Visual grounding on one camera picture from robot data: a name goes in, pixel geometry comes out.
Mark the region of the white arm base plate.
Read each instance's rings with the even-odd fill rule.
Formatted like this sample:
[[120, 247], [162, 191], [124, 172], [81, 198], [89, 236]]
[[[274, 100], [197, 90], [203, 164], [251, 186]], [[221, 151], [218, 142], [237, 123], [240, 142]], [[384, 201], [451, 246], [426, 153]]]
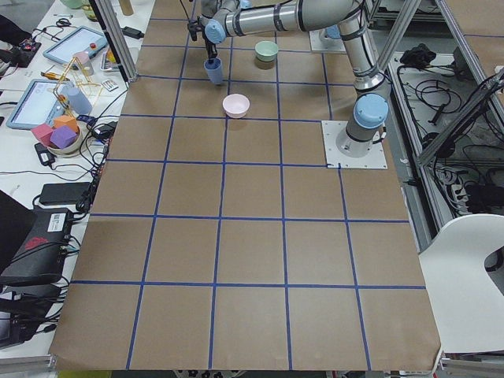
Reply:
[[347, 122], [321, 121], [326, 165], [334, 169], [387, 169], [380, 132], [368, 142], [356, 142], [347, 135]]

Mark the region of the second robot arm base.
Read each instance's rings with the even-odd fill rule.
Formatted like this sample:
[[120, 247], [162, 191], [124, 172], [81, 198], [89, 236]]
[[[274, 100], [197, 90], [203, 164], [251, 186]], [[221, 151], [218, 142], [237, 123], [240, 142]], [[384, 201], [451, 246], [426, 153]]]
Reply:
[[311, 31], [311, 50], [316, 53], [345, 54], [346, 50], [337, 25]]

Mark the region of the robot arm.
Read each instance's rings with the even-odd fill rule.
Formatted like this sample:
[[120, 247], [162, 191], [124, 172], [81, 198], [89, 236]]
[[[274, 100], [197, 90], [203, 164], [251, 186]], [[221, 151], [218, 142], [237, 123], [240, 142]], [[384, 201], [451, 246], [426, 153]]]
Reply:
[[252, 6], [248, 1], [203, 1], [201, 13], [187, 23], [192, 39], [202, 37], [208, 58], [217, 57], [217, 45], [228, 37], [262, 32], [308, 32], [313, 50], [342, 51], [354, 75], [357, 101], [345, 128], [335, 139], [338, 150], [363, 158], [389, 113], [391, 86], [379, 66], [368, 30], [363, 1], [282, 1]]

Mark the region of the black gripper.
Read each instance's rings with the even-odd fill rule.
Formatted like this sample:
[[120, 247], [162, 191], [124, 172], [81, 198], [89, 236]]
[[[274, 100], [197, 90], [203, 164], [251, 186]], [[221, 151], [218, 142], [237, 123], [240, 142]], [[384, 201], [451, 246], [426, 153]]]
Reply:
[[198, 37], [201, 37], [205, 41], [206, 52], [209, 63], [213, 63], [214, 59], [217, 58], [217, 48], [214, 43], [207, 40], [205, 34], [205, 26], [202, 24], [200, 20], [189, 20], [187, 22], [187, 30], [193, 42], [198, 41]]

